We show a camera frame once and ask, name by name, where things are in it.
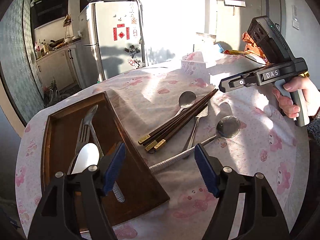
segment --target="brown tray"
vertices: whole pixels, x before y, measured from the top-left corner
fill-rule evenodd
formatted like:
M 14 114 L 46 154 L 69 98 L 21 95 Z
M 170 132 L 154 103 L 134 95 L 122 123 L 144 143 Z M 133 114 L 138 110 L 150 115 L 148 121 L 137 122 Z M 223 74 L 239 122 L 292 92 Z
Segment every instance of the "brown tray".
M 170 198 L 134 147 L 105 92 L 48 116 L 41 158 L 41 188 L 44 192 L 56 172 L 67 173 L 75 154 L 81 119 L 96 104 L 99 106 L 92 124 L 104 154 L 111 153 L 120 141 L 126 145 L 126 158 L 116 180 L 125 201 L 118 202 L 113 192 L 102 199 L 109 222 L 114 226 L 142 215 Z M 91 133 L 89 142 L 93 143 Z M 80 193 L 76 194 L 75 206 L 79 228 L 87 230 Z

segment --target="frying pan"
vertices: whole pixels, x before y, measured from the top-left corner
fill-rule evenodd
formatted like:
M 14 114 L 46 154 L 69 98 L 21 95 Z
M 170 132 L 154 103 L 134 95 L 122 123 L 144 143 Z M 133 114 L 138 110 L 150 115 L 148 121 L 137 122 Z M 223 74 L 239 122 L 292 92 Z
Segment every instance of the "frying pan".
M 49 46 L 51 48 L 54 48 L 55 46 L 59 45 L 60 43 L 63 43 L 63 41 L 64 41 L 64 38 L 57 40 L 57 41 L 51 40 L 52 43 L 50 43 Z

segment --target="device handle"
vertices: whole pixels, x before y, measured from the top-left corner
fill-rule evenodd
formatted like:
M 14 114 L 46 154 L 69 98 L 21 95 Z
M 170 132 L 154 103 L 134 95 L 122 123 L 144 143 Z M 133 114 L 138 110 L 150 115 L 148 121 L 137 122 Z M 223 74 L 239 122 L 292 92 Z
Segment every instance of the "device handle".
M 293 104 L 300 107 L 299 116 L 296 118 L 297 120 L 295 121 L 296 126 L 307 125 L 310 122 L 310 119 L 308 116 L 307 103 L 302 90 L 298 89 L 295 92 L 290 92 L 290 97 L 292 99 Z

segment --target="tablecloth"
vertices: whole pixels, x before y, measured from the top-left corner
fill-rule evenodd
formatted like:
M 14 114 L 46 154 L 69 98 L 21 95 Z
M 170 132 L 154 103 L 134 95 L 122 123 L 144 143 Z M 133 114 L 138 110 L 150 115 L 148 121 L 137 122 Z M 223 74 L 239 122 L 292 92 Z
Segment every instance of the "tablecloth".
M 182 92 L 193 91 L 197 100 L 212 91 L 221 78 L 261 66 L 242 56 L 194 52 L 174 60 L 123 73 L 93 85 L 37 113 L 21 140 L 16 166 L 16 198 L 20 220 L 28 235 L 32 216 L 41 199 L 40 163 L 49 114 L 101 91 L 106 91 L 128 134 L 146 164 L 151 166 L 179 153 L 193 126 L 191 120 L 161 151 L 150 155 L 137 141 L 180 109 Z M 205 149 L 222 165 L 238 173 L 263 173 L 284 211 L 289 229 L 300 211 L 308 180 L 308 138 L 305 128 L 284 119 L 272 104 L 271 85 L 223 94 L 209 102 L 209 114 L 200 119 L 194 143 L 214 135 L 218 121 L 234 115 L 241 121 L 239 134 L 217 139 Z M 218 200 L 208 192 L 193 155 L 156 174 L 170 201 L 151 212 L 114 227 L 118 239 L 200 239 Z M 237 236 L 244 195 L 239 196 L 229 238 Z

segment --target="refrigerator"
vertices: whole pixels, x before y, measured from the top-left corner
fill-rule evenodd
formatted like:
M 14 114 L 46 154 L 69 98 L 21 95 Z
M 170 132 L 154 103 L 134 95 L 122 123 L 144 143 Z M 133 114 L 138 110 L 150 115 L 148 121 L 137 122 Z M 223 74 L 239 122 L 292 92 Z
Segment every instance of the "refrigerator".
M 137 2 L 89 3 L 79 15 L 79 27 L 86 87 L 142 67 Z

